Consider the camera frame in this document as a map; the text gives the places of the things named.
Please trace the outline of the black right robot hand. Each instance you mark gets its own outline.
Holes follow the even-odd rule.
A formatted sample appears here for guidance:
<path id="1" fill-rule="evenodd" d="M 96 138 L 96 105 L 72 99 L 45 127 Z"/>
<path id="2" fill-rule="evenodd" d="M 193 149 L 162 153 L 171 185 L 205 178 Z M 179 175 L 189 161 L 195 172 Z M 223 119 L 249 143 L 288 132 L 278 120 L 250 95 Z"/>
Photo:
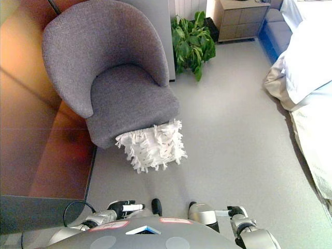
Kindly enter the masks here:
<path id="1" fill-rule="evenodd" d="M 247 211 L 242 206 L 227 206 L 226 210 L 215 210 L 215 215 L 220 217 L 230 217 L 234 220 L 242 220 L 248 218 Z"/>

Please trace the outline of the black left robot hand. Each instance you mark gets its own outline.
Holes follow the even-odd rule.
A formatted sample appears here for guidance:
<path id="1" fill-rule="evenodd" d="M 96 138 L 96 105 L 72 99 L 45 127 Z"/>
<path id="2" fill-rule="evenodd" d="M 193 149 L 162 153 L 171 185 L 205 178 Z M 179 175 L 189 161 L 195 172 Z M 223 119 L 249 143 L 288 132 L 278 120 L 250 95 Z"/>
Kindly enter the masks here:
<path id="1" fill-rule="evenodd" d="M 115 211 L 117 219 L 122 219 L 129 214 L 143 210 L 144 208 L 145 204 L 136 204 L 135 200 L 120 200 L 110 203 L 107 209 Z"/>

